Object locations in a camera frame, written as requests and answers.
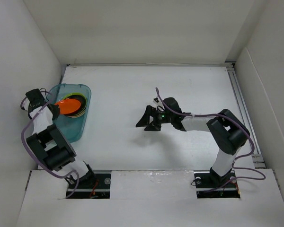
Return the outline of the orange plate back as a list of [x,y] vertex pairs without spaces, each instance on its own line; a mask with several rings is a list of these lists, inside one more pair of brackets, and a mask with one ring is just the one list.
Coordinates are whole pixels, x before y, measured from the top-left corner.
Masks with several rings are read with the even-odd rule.
[[60,114],[62,115],[70,115],[77,113],[81,107],[82,103],[78,99],[64,99],[54,104],[60,109]]

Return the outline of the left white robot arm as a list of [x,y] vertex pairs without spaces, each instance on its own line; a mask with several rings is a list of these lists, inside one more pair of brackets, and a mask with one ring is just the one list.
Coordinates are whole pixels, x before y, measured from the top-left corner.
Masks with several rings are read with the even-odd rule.
[[77,154],[55,124],[61,115],[59,106],[52,104],[51,100],[46,101],[36,88],[26,93],[20,107],[30,118],[21,132],[22,144],[30,157],[47,173],[65,179],[70,185],[92,187],[96,183],[95,173],[84,161],[81,161],[84,168],[73,166],[78,162],[75,159]]

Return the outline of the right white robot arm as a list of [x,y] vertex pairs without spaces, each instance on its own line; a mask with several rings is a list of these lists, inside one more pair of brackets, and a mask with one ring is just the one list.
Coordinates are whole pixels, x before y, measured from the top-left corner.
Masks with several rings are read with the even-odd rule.
[[228,109],[223,109],[213,116],[193,116],[183,112],[173,97],[164,99],[162,103],[155,98],[154,102],[157,107],[146,106],[135,127],[143,127],[145,131],[161,131],[162,124],[170,123],[179,131],[211,133],[219,151],[210,168],[209,180],[214,186],[225,183],[238,151],[249,139],[248,129]]

